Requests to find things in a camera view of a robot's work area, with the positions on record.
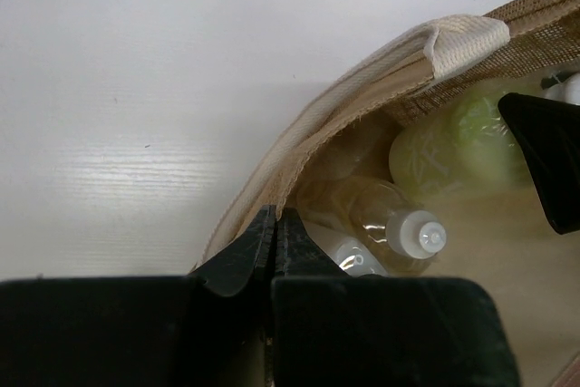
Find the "brown canvas tote bag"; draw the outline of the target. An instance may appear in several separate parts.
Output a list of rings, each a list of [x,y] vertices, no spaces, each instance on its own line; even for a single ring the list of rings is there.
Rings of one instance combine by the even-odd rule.
[[[579,0],[514,0],[418,25],[345,73],[275,141],[205,246],[210,259],[265,204],[291,205],[333,145],[372,120],[389,134],[449,108],[490,79],[579,64]],[[498,302],[526,386],[579,383],[579,236],[558,236],[532,188],[447,200],[459,243],[436,271],[472,278]]]

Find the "yellow clear liquid bottle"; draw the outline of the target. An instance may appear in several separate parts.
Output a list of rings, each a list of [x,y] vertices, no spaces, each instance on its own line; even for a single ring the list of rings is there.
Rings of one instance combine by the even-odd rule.
[[[395,276],[421,274],[447,244],[440,220],[386,180],[308,181],[295,201],[301,219],[354,237]]]

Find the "green lotion bottle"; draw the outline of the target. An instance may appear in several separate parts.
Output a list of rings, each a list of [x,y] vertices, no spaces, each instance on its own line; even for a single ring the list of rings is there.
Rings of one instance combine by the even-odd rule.
[[[416,199],[529,186],[523,153],[498,110],[511,92],[537,97],[541,89],[517,80],[479,82],[405,128],[391,146],[394,183]]]

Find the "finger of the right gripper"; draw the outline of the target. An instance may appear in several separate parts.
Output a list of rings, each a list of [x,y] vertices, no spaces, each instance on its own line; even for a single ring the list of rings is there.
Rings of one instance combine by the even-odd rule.
[[[498,110],[524,155],[546,220],[559,235],[579,229],[579,107],[509,93]]]

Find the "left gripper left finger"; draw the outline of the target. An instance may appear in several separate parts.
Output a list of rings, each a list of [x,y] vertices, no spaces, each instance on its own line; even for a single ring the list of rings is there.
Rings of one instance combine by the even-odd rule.
[[[262,386],[276,210],[183,276],[1,284],[4,386]]]

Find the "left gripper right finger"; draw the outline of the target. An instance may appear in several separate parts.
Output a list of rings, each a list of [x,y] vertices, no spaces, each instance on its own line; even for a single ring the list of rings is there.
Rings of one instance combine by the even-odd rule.
[[[271,285],[278,386],[518,386],[498,310],[457,277],[352,277],[293,209]]]

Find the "white bottle black cap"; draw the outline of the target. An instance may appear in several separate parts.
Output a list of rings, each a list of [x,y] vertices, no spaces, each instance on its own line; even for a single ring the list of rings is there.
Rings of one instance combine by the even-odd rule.
[[[330,236],[324,240],[321,247],[349,276],[389,275],[377,258],[353,237]]]

